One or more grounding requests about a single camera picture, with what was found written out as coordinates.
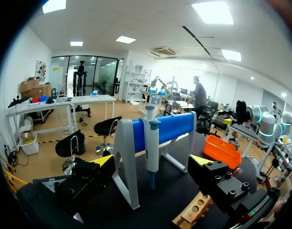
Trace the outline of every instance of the air conditioner unit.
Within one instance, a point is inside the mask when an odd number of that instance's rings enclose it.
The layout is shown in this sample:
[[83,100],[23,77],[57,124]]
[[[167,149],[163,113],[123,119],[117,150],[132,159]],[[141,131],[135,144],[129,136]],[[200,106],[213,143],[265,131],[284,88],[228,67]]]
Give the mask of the air conditioner unit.
[[163,55],[168,55],[168,56],[177,54],[174,50],[172,50],[168,46],[161,46],[161,47],[157,47],[157,48],[152,48],[151,51],[157,52],[157,53],[163,54]]

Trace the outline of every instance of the glass door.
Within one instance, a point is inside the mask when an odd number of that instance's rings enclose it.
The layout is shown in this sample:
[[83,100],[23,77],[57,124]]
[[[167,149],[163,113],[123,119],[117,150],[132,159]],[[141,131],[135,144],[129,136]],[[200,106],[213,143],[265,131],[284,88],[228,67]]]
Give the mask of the glass door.
[[113,95],[117,59],[98,57],[94,77],[94,90]]
[[[75,91],[77,96],[83,95],[85,89],[85,95],[90,95],[93,91],[93,82],[96,69],[97,57],[95,56],[71,56],[69,61],[69,69],[66,82],[66,95],[68,97],[73,97],[73,90],[75,86]],[[83,72],[86,72],[85,87],[83,89],[84,74],[78,74],[79,66],[83,66]],[[76,72],[76,81],[74,83],[74,73]],[[79,88],[78,80],[81,80],[82,87]]]

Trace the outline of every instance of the ceiling light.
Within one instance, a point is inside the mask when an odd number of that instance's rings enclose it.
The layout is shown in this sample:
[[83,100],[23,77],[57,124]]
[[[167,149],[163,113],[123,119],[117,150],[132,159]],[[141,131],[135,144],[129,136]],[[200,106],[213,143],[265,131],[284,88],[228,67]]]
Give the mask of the ceiling light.
[[192,7],[206,24],[234,24],[228,5],[223,1],[196,3]]
[[82,46],[83,42],[70,42],[71,46]]
[[133,38],[130,38],[130,37],[125,37],[125,36],[120,36],[115,41],[116,42],[122,42],[122,43],[130,44],[130,43],[136,41],[136,39],[133,39]]
[[48,0],[43,6],[43,13],[49,13],[56,10],[64,10],[66,0]]
[[235,52],[235,51],[230,51],[230,50],[225,50],[225,49],[222,49],[221,51],[226,59],[241,62],[240,52]]

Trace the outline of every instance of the black stool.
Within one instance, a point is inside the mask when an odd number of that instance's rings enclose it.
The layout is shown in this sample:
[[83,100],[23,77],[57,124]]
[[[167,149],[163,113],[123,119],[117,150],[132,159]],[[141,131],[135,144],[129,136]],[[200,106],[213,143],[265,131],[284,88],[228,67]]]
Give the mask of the black stool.
[[116,118],[110,118],[107,120],[104,120],[103,122],[97,123],[94,126],[94,132],[98,135],[104,136],[104,143],[98,145],[95,149],[98,156],[102,157],[105,154],[108,154],[110,149],[113,149],[113,144],[106,143],[106,138],[115,133],[116,126],[119,120],[121,120],[122,117],[116,117]]
[[55,147],[56,154],[61,157],[67,157],[63,163],[63,172],[66,175],[72,173],[72,168],[80,158],[75,158],[73,154],[82,155],[85,152],[84,135],[77,130],[65,139],[59,141]]

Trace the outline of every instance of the glass wall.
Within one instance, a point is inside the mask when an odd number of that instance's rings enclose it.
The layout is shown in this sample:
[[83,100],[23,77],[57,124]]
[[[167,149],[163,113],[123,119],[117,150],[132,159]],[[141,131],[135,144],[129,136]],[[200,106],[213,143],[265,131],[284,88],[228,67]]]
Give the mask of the glass wall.
[[[93,91],[93,81],[96,69],[96,60],[95,56],[71,56],[68,68],[68,77],[66,83],[66,94],[68,97],[73,97],[73,77],[74,72],[78,71],[78,67],[81,65],[81,61],[84,61],[84,72],[87,72],[87,77],[85,80],[85,95],[90,95]],[[76,91],[77,91],[77,83],[78,77],[76,76]],[[83,91],[78,92],[78,95],[83,95]]]
[[[66,94],[73,97],[73,77],[78,71],[81,61],[84,61],[84,72],[87,72],[85,95],[90,95],[97,90],[99,94],[114,95],[117,59],[97,56],[62,56],[52,57],[50,69],[50,82],[52,88],[56,88],[56,96]],[[123,67],[123,60],[120,60],[118,71],[120,75]],[[77,96],[78,76],[76,77]],[[83,95],[83,87],[78,95]]]
[[65,94],[66,73],[68,70],[69,58],[69,56],[52,57],[50,83],[53,89],[53,97]]
[[99,94],[113,95],[117,59],[99,57],[94,77],[94,90]]

